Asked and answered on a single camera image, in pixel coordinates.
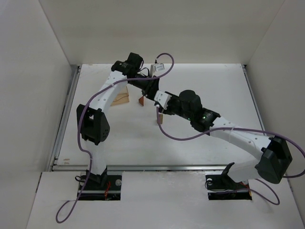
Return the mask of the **reddish wooden triangle block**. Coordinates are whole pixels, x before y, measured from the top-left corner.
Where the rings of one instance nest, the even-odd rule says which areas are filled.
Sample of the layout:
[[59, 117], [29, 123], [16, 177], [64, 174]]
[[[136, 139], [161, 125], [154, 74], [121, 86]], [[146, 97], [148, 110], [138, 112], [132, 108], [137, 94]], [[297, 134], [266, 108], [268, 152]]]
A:
[[145, 105], [145, 97], [144, 97], [144, 96], [140, 97], [140, 98], [138, 99], [138, 103], [139, 103], [142, 107], [144, 107], [144, 105]]

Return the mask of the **brown wooden rectangular block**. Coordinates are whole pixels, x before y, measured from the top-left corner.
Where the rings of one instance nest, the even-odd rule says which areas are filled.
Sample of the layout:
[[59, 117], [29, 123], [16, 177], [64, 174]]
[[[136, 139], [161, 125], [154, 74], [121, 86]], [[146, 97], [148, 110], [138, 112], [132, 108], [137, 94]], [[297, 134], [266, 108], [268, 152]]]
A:
[[158, 113], [156, 122], [157, 122], [158, 125], [163, 124], [163, 114]]

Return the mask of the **amber transparent plastic box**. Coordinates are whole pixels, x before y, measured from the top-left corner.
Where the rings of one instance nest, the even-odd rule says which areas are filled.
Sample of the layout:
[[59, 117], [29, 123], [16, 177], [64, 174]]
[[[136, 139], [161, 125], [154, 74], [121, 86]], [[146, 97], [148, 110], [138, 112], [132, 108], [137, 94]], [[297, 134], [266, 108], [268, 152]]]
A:
[[127, 86], [125, 86], [124, 88], [122, 88], [122, 90], [117, 94], [117, 96], [115, 97], [115, 99], [113, 100], [111, 106], [115, 106], [115, 105], [120, 105], [120, 104], [125, 104], [128, 103], [129, 100], [129, 92], [128, 92], [128, 88]]

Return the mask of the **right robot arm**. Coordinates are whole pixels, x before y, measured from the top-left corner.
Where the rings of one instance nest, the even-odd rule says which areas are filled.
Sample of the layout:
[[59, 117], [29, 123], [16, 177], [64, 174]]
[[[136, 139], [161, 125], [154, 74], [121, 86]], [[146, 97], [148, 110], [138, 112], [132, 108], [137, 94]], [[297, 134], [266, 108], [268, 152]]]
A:
[[253, 156], [248, 162], [231, 162], [226, 166], [223, 176], [235, 183], [262, 178], [278, 184], [292, 162], [283, 137], [261, 135], [259, 130], [242, 130], [218, 113], [204, 108], [200, 97], [192, 90], [182, 91], [179, 95], [157, 91], [154, 101], [161, 113], [182, 117], [190, 121], [196, 131], [222, 139]]

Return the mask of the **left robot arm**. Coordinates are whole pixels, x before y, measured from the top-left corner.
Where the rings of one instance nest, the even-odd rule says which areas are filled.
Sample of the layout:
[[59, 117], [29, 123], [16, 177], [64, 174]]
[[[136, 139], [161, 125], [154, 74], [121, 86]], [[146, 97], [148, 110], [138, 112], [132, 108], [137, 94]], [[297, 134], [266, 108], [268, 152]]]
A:
[[119, 92], [131, 84], [141, 89], [145, 97], [154, 100], [158, 93], [158, 70], [164, 70], [162, 63], [154, 62], [147, 75], [141, 74], [143, 58], [130, 53], [127, 60], [116, 61], [111, 67], [109, 76], [99, 92], [94, 94], [86, 104], [78, 105], [77, 113], [77, 143], [79, 149], [89, 156], [89, 166], [85, 179], [95, 184], [102, 184], [107, 174], [107, 166], [101, 153], [86, 149], [81, 141], [89, 141], [95, 146], [104, 142], [110, 133], [110, 125], [106, 114]]

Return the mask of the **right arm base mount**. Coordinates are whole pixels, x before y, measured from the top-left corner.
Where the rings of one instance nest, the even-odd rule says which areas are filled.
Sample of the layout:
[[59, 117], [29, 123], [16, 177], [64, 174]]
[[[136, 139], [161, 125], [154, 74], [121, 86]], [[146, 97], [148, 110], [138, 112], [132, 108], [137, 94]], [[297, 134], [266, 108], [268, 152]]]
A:
[[235, 182], [228, 176], [233, 165], [229, 163], [223, 171], [205, 173], [209, 200], [252, 200], [248, 181]]

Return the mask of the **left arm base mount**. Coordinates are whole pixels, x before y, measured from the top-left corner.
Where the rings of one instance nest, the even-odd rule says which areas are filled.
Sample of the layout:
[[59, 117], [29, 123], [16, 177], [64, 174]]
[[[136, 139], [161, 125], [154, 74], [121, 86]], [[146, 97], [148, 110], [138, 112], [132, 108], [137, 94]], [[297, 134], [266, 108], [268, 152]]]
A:
[[100, 182], [89, 178], [83, 191], [86, 175], [76, 176], [75, 180], [79, 182], [77, 196], [83, 201], [119, 201], [121, 200], [122, 175], [103, 174]]

